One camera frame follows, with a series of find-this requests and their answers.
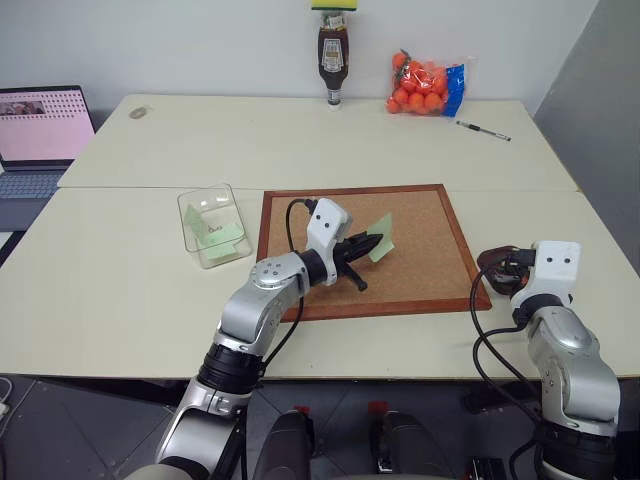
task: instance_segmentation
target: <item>pen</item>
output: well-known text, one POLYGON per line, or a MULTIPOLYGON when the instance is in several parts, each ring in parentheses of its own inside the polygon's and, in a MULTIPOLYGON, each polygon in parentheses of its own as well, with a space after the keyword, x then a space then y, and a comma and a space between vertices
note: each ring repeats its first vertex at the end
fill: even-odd
POLYGON ((492 132, 491 130, 485 130, 484 128, 481 128, 477 125, 474 125, 473 123, 466 123, 466 122, 461 122, 460 120, 456 121, 456 123, 462 127, 466 127, 469 128, 471 130, 475 130, 476 132, 484 132, 484 133, 488 133, 489 135, 493 135, 494 137, 498 137, 502 140, 506 140, 507 142, 511 141, 511 137, 507 137, 506 135, 502 134, 502 133, 497 133, 497 132, 492 132))

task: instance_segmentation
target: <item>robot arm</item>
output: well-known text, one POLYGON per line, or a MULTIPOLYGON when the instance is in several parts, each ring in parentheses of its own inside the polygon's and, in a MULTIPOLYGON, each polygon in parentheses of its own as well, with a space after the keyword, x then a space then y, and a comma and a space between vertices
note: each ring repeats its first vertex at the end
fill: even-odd
POLYGON ((345 240, 348 212, 328 199, 305 204, 313 212, 307 250, 261 260, 229 299, 202 367, 160 442, 160 465, 149 474, 162 468, 167 478, 230 478, 244 444, 243 416, 283 314, 312 286, 332 285, 340 275, 366 288, 348 262, 371 251, 382 235, 345 240))
POLYGON ((531 250, 485 252, 478 264, 489 267, 496 291, 511 295, 514 321, 528 324, 529 356, 542 382, 541 475, 612 479, 620 389, 598 339, 569 308, 579 260, 579 244, 541 241, 531 250))

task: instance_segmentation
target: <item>sauce bottle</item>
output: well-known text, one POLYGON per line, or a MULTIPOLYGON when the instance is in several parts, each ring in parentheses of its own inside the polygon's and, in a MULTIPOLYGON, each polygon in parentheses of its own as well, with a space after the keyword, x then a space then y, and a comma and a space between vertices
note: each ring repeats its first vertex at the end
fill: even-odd
POLYGON ((318 69, 327 84, 329 107, 338 108, 342 100, 342 82, 349 73, 349 38, 343 12, 322 13, 318 34, 318 69))

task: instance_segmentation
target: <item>laptop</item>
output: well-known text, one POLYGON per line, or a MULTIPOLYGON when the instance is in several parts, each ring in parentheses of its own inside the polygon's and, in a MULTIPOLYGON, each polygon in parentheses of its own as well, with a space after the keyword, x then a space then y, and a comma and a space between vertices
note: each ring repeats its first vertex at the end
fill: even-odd
POLYGON ((94 134, 77 85, 0 89, 0 231, 31 225, 94 134))

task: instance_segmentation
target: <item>green paper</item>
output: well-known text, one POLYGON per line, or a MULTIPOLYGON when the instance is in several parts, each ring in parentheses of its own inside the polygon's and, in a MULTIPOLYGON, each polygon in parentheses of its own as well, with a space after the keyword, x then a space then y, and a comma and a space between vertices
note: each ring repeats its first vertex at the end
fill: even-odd
POLYGON ((238 253, 236 247, 231 242, 218 245, 217 247, 209 247, 203 251, 207 260, 210 261, 238 253))
POLYGON ((202 215, 190 204, 184 214, 184 223, 187 225, 199 242, 205 243, 207 225, 202 220, 202 215))
POLYGON ((231 240, 237 240, 244 235, 244 230, 236 222, 223 225, 222 228, 208 234, 204 241, 204 245, 219 245, 221 243, 230 242, 231 240))
POLYGON ((369 252, 369 258, 373 262, 378 262, 382 257, 395 248, 395 245, 391 241, 391 212, 387 213, 384 217, 378 220, 376 223, 367 228, 368 234, 381 233, 384 235, 380 243, 369 252))

